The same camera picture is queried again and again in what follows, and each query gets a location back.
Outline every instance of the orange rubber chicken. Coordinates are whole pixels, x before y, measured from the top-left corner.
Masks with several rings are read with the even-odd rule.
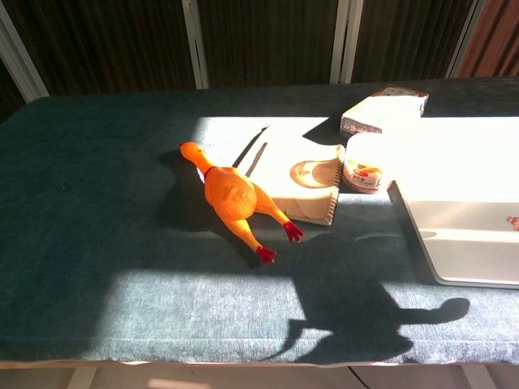
[[[236,168],[215,166],[205,151],[194,142],[180,143],[183,157],[191,161],[205,178],[205,198],[227,228],[242,239],[263,263],[274,263],[276,252],[256,241],[247,223],[254,212],[271,216],[286,231],[290,241],[300,242],[304,233],[277,207],[255,183]]]

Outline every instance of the floor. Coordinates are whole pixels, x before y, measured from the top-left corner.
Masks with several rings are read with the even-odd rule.
[[[354,366],[353,371],[167,364],[0,370],[0,389],[517,389],[518,383],[519,366],[502,364]]]

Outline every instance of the small red object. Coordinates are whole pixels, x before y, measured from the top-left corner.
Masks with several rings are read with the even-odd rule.
[[[256,250],[256,255],[259,256],[261,259],[261,262],[266,264],[272,264],[275,263],[276,260],[274,259],[274,255],[276,255],[276,251],[270,250],[268,247],[260,246]]]
[[[516,217],[510,216],[507,218],[506,221],[509,223],[512,223],[513,229],[519,231],[519,216],[516,216]]]
[[[299,243],[301,238],[305,236],[304,232],[301,231],[301,229],[291,221],[284,223],[283,227],[285,228],[286,236],[289,237],[289,241],[294,240]]]

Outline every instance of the dark green tablecloth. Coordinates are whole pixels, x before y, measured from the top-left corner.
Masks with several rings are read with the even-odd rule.
[[[518,79],[404,85],[431,94],[425,116],[519,115]],[[21,109],[0,126],[0,360],[519,363],[519,291],[435,284],[395,188],[343,189],[333,226],[300,224],[300,245],[254,216],[278,251],[266,267],[177,152],[194,139],[231,165],[282,120],[338,143],[341,113],[381,87],[50,97]]]

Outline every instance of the notepad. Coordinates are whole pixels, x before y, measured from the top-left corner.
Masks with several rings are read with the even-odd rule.
[[[267,129],[237,169],[292,220],[330,225],[337,207],[345,149],[303,137],[280,138]]]

